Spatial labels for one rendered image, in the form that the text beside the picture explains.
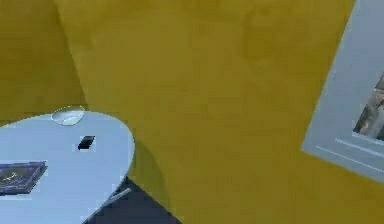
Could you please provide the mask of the black cell phone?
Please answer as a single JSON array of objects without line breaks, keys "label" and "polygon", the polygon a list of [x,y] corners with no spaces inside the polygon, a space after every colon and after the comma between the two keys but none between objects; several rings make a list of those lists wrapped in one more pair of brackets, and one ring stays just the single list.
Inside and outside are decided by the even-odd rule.
[{"label": "black cell phone", "polygon": [[78,144],[79,150],[87,150],[91,147],[95,137],[94,136],[84,136],[80,143]]}]

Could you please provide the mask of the clear glass bowl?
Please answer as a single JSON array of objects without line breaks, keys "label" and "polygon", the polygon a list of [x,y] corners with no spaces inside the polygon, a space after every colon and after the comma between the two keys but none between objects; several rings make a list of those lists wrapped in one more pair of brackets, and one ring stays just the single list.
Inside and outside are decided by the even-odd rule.
[{"label": "clear glass bowl", "polygon": [[73,126],[84,117],[85,109],[82,106],[66,106],[56,110],[51,120],[63,126]]}]

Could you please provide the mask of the pale blue round table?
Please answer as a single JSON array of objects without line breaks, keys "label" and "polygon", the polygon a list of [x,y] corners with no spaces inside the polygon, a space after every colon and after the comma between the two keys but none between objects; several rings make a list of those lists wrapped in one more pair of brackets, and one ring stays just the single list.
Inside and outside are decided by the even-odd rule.
[{"label": "pale blue round table", "polygon": [[[79,150],[84,136],[95,139]],[[31,193],[0,196],[0,224],[82,224],[118,188],[134,150],[128,127],[98,112],[86,112],[74,126],[47,114],[0,127],[0,164],[47,164]]]}]

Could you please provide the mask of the dark purple book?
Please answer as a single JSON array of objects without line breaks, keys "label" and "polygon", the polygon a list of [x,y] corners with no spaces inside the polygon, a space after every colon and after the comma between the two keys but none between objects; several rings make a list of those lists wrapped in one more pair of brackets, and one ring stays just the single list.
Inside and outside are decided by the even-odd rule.
[{"label": "dark purple book", "polygon": [[0,164],[0,196],[29,194],[46,169],[44,161]]}]

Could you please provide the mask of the grey framed wall picture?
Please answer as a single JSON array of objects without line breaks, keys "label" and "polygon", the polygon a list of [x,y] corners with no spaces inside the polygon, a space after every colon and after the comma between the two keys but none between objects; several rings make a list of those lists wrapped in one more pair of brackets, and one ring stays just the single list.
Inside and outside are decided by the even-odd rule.
[{"label": "grey framed wall picture", "polygon": [[301,149],[384,184],[384,0],[355,0]]}]

